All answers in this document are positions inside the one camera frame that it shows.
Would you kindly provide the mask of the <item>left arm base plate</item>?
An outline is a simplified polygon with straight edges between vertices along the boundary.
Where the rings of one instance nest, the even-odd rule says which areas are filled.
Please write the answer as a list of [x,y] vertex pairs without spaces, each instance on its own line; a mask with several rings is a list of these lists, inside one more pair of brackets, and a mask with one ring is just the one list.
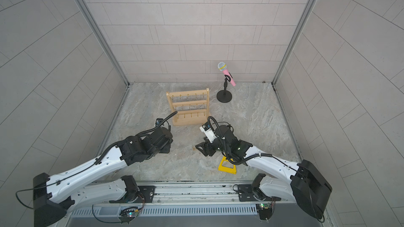
[[119,200],[110,200],[109,203],[152,203],[155,190],[155,186],[131,186],[125,189],[125,194]]

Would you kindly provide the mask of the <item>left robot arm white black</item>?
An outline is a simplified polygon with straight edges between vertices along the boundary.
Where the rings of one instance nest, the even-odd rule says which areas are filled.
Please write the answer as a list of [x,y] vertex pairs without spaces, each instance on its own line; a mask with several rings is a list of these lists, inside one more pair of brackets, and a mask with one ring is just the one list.
[[170,127],[164,127],[173,112],[156,125],[109,145],[100,156],[71,170],[55,175],[41,173],[33,179],[34,226],[49,227],[81,206],[101,202],[132,203],[146,198],[132,176],[103,185],[92,185],[99,178],[156,156],[168,154],[173,142]]

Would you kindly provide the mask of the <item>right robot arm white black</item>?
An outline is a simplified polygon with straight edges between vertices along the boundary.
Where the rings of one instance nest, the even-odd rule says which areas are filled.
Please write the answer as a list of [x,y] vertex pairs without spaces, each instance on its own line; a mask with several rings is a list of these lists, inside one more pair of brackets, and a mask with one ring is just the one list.
[[204,142],[196,148],[204,156],[221,152],[232,165],[245,165],[261,170],[251,185],[252,195],[258,201],[267,198],[295,202],[305,213],[323,223],[324,212],[332,186],[308,160],[288,161],[266,153],[253,144],[239,140],[230,124],[220,125],[209,116],[200,127]]

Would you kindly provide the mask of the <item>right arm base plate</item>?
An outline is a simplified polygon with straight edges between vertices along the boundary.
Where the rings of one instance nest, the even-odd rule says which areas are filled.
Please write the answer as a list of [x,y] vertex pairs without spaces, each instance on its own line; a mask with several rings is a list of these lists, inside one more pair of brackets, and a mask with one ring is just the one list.
[[234,185],[233,190],[238,194],[240,202],[281,201],[279,197],[269,197],[258,192],[252,185]]

